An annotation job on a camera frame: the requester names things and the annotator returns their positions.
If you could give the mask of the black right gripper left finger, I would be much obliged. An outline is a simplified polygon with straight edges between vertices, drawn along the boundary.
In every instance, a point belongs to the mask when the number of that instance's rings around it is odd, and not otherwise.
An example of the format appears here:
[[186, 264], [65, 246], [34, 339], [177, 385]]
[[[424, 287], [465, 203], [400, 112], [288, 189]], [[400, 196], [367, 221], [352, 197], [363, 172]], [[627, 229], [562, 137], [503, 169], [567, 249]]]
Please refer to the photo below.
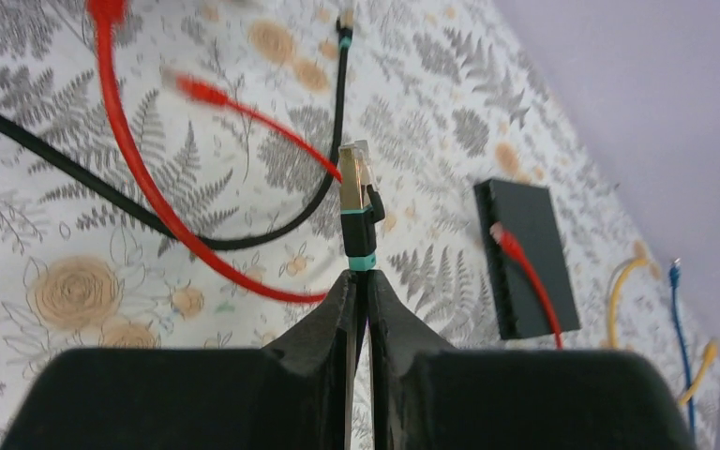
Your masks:
[[33, 382], [5, 449], [347, 449], [357, 277], [260, 348], [78, 348]]

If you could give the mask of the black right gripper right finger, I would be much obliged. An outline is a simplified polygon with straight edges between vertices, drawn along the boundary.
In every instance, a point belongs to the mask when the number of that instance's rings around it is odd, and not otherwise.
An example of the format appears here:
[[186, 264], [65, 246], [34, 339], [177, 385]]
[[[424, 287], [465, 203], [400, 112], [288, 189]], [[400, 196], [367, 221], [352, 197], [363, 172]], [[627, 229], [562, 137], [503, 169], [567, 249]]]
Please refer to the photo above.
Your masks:
[[668, 386], [611, 350], [459, 349], [367, 276], [379, 449], [692, 449]]

